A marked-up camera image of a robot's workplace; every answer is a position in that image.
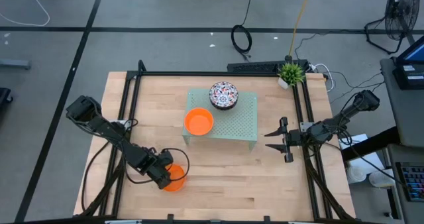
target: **electric fan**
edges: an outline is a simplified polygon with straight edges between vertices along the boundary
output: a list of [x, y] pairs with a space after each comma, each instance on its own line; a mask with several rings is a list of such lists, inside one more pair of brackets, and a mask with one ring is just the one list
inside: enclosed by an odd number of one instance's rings
[[[415, 22], [417, 21], [418, 12], [419, 0], [387, 0], [384, 17], [365, 25], [366, 41], [388, 54], [398, 52], [402, 40], [406, 36], [411, 36], [410, 31], [413, 29]], [[386, 34], [389, 38], [399, 41], [396, 51], [389, 51], [370, 40], [368, 27], [377, 23], [374, 27], [376, 28], [382, 21], [384, 21]]]

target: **green plant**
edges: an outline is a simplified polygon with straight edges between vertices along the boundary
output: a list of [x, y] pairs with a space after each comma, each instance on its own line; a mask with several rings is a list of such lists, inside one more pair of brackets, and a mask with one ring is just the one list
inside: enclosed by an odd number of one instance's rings
[[305, 78], [302, 68], [293, 62], [284, 64], [283, 68], [278, 71], [278, 75], [289, 86], [294, 86], [297, 82], [303, 82]]

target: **keyboard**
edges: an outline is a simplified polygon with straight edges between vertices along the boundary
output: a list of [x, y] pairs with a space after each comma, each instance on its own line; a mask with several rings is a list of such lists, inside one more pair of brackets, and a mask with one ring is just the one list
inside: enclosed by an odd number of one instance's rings
[[[307, 60], [294, 60], [297, 62], [304, 71], [309, 69]], [[243, 62], [236, 64], [228, 64], [228, 72], [266, 72], [274, 73], [286, 63], [286, 61], [271, 61], [271, 62]]]
[[396, 163], [408, 201], [424, 201], [424, 163]]

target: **potted plant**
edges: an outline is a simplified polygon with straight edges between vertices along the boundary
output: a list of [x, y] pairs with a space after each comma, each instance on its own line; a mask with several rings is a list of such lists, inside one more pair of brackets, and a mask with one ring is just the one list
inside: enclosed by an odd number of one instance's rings
[[297, 82], [303, 82], [305, 76], [303, 70], [298, 64], [288, 62], [278, 70], [278, 85], [284, 89], [294, 86]]

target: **white cable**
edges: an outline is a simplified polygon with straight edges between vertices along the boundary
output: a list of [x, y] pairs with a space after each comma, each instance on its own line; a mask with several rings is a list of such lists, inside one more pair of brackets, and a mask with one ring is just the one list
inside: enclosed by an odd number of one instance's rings
[[40, 5], [41, 9], [42, 9], [42, 10], [46, 13], [46, 15], [47, 15], [47, 22], [45, 22], [45, 23], [44, 23], [44, 24], [42, 24], [42, 25], [36, 25], [36, 24], [31, 24], [31, 23], [20, 23], [20, 22], [17, 22], [17, 21], [13, 21], [13, 20], [11, 20], [11, 19], [6, 18], [6, 17], [5, 17], [4, 15], [2, 15], [1, 13], [0, 13], [0, 16], [2, 16], [5, 20], [7, 20], [7, 21], [9, 21], [9, 22], [12, 22], [12, 23], [15, 23], [15, 24], [18, 24], [18, 25], [38, 26], [38, 27], [46, 26], [46, 25], [48, 24], [48, 22], [50, 22], [50, 15], [47, 13], [46, 9], [44, 9], [44, 7], [41, 5], [40, 1], [38, 1], [38, 0], [35, 0], [35, 1], [38, 3], [38, 5]]
[[312, 65], [312, 64], [311, 64], [311, 68], [312, 68], [312, 70], [316, 70], [316, 69], [317, 69], [317, 66], [323, 66], [323, 67], [326, 69], [326, 71], [329, 73], [330, 81], [331, 81], [331, 88], [330, 88], [330, 89], [328, 89], [328, 90], [327, 90], [327, 92], [331, 91], [331, 90], [334, 88], [334, 81], [333, 81], [333, 77], [331, 76], [330, 70], [329, 70], [329, 69], [328, 69], [328, 67], [327, 67], [326, 65], [324, 65], [324, 64], [316, 64], [316, 65]]

